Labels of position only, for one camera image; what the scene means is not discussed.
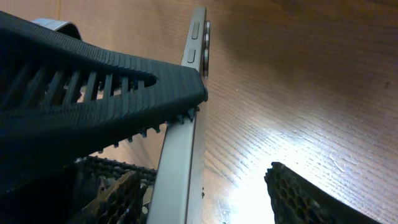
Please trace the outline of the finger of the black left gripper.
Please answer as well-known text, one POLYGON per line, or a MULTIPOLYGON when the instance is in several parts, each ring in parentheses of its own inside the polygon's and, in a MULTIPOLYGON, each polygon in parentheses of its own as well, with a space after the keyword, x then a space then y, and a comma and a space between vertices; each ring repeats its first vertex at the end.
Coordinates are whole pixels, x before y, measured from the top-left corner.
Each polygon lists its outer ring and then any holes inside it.
POLYGON ((102 49, 1 13, 1 192, 174 118, 208 97, 194 68, 102 49))

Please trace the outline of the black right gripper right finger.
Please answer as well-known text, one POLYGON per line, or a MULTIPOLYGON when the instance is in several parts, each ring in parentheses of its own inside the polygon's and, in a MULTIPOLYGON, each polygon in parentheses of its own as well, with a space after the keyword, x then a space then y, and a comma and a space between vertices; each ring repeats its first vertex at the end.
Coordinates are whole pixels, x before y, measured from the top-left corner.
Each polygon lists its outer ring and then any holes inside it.
POLYGON ((313 185, 280 162, 272 162, 264 180, 274 221, 311 224, 379 224, 313 185))

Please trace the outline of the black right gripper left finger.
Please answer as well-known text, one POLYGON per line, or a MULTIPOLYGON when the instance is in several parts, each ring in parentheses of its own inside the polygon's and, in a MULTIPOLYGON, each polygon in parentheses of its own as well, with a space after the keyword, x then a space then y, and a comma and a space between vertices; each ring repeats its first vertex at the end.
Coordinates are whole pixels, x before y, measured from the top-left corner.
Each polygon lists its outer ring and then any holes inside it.
POLYGON ((157 170, 97 156, 84 157, 76 169, 72 214, 67 223, 145 223, 150 203, 144 196, 157 170))

